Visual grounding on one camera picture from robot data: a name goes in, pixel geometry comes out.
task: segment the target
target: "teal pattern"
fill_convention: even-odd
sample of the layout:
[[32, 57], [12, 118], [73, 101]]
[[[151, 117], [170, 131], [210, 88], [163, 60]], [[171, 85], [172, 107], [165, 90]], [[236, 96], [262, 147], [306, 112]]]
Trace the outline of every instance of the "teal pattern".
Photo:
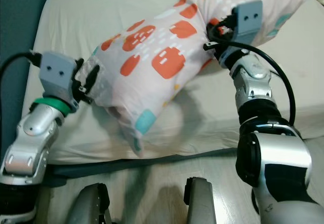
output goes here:
[[281, 26], [282, 24], [284, 24], [290, 17], [292, 14], [286, 14], [281, 16], [277, 22], [275, 23], [275, 27], [278, 28], [279, 26]]
[[96, 47], [96, 49], [93, 51], [92, 55], [96, 55], [99, 47]]
[[268, 33], [267, 36], [275, 36], [278, 34], [278, 31], [279, 31], [278, 29], [273, 29], [271, 32]]
[[149, 109], [146, 109], [137, 119], [135, 128], [142, 134], [145, 134], [154, 124], [155, 120], [156, 116]]

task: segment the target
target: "gray wall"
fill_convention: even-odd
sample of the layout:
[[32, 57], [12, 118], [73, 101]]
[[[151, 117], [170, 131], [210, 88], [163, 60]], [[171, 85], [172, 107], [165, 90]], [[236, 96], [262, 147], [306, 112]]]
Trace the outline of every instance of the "gray wall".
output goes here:
[[[32, 49], [38, 21], [46, 0], [0, 0], [0, 60]], [[1, 159], [16, 136], [21, 119], [29, 65], [25, 59], [14, 62], [2, 80]]]

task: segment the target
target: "patterned pillowcase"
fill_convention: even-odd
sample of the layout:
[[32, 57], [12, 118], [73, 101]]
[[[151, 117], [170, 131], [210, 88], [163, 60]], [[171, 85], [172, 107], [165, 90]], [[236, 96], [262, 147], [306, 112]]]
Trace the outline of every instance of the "patterned pillowcase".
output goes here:
[[[94, 65], [100, 65], [90, 96], [118, 119], [137, 155], [143, 154], [141, 137], [163, 108], [213, 59], [212, 51], [203, 50], [206, 25], [249, 1], [253, 0], [179, 0], [100, 44], [83, 65], [77, 75], [82, 82]], [[262, 28], [253, 45], [272, 39], [304, 1], [262, 0]]]

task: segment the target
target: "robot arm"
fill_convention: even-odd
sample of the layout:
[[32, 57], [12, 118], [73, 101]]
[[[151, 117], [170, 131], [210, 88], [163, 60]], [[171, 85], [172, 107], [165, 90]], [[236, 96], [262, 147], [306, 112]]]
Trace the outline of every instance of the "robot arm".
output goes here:
[[59, 126], [89, 92], [99, 71], [95, 66], [86, 84], [74, 79], [83, 59], [74, 61], [61, 54], [42, 56], [39, 77], [45, 90], [17, 126], [17, 138], [7, 149], [0, 167], [0, 223], [23, 223], [34, 218], [38, 190], [45, 174], [49, 150]]
[[[261, 26], [260, 1], [239, 5], [232, 42], [249, 44]], [[236, 88], [240, 122], [236, 171], [253, 187], [261, 223], [324, 223], [324, 208], [308, 194], [311, 156], [298, 131], [283, 119], [272, 97], [271, 73], [255, 55], [213, 42], [222, 67], [230, 70]]]

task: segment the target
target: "mattress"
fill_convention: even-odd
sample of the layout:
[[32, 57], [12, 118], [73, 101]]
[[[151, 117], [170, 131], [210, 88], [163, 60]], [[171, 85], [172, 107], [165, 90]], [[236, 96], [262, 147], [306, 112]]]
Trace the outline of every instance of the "mattress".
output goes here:
[[[102, 41], [145, 17], [156, 15], [177, 0], [47, 0], [34, 50], [57, 51], [87, 59]], [[322, 45], [324, 8], [308, 0], [278, 36], [260, 46], [287, 74], [295, 93], [296, 122], [303, 138], [324, 135], [324, 71]], [[43, 88], [32, 67], [23, 114]], [[289, 117], [287, 92], [280, 78], [271, 80], [274, 98]], [[236, 147], [239, 122], [235, 87], [227, 70], [210, 64], [176, 96], [144, 136], [144, 158], [194, 155]], [[69, 115], [50, 151], [51, 164], [78, 164], [136, 159], [117, 121], [103, 108], [80, 104]]]

